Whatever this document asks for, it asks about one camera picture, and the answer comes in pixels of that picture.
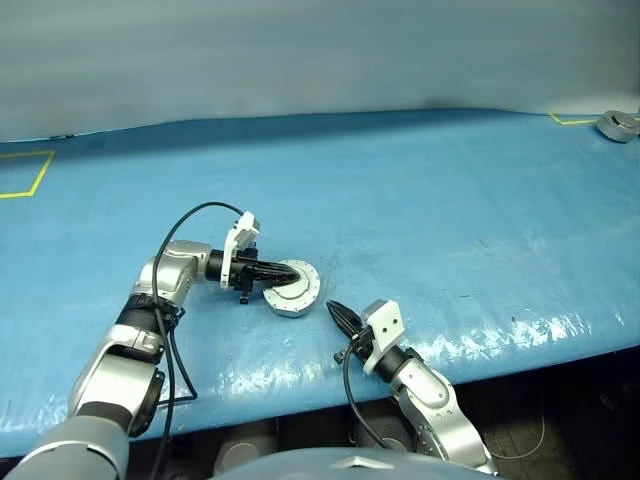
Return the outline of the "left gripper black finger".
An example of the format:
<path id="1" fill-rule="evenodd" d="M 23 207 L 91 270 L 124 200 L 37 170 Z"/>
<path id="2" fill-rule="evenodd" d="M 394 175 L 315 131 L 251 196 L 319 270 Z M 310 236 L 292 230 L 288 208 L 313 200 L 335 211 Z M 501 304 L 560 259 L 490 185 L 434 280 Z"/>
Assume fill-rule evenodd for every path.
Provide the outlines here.
<path id="1" fill-rule="evenodd" d="M 259 261 L 256 268 L 263 276 L 298 276 L 297 270 L 286 263 Z"/>
<path id="2" fill-rule="evenodd" d="M 300 279 L 298 274 L 285 274 L 285 275 L 267 275 L 258 279 L 260 283 L 264 285 L 264 288 L 276 288 L 281 286 L 287 286 L 297 282 Z"/>

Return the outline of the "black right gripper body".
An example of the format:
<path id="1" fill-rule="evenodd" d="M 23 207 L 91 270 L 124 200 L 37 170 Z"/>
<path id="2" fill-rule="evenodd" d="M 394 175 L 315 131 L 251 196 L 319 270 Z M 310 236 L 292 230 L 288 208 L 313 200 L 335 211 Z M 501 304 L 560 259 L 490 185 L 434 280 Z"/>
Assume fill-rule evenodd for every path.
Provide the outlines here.
<path id="1" fill-rule="evenodd" d="M 343 334 L 347 337 L 347 346 L 333 355 L 336 363 L 342 363 L 348 353 L 355 354 L 361 362 L 366 362 L 373 352 L 373 330 L 370 327 L 360 329 L 359 331 L 344 330 Z"/>

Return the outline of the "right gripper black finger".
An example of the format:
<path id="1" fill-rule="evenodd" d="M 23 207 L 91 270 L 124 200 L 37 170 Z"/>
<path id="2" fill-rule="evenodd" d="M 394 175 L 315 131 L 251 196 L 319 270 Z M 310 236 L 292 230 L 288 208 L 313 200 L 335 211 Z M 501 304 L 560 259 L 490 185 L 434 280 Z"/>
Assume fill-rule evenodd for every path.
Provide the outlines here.
<path id="1" fill-rule="evenodd" d="M 329 314 L 344 335 L 356 335 L 362 330 L 360 317 L 349 307 L 335 300 L 326 302 Z"/>
<path id="2" fill-rule="evenodd" d="M 339 328 L 339 330 L 347 337 L 351 337 L 351 320 L 350 320 L 350 309 L 340 302 L 335 300 L 329 300 L 326 302 L 326 307 L 328 312 Z"/>

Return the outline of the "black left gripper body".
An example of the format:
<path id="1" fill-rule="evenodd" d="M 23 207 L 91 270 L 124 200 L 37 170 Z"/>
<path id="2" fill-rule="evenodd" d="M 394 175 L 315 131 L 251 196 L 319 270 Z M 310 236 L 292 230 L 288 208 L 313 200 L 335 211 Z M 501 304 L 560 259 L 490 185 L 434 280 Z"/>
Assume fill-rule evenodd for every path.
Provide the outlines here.
<path id="1" fill-rule="evenodd" d="M 258 248 L 250 243 L 242 250 L 237 250 L 230 266 L 230 286 L 240 292 L 239 303 L 247 305 L 255 280 L 254 267 L 258 260 Z"/>

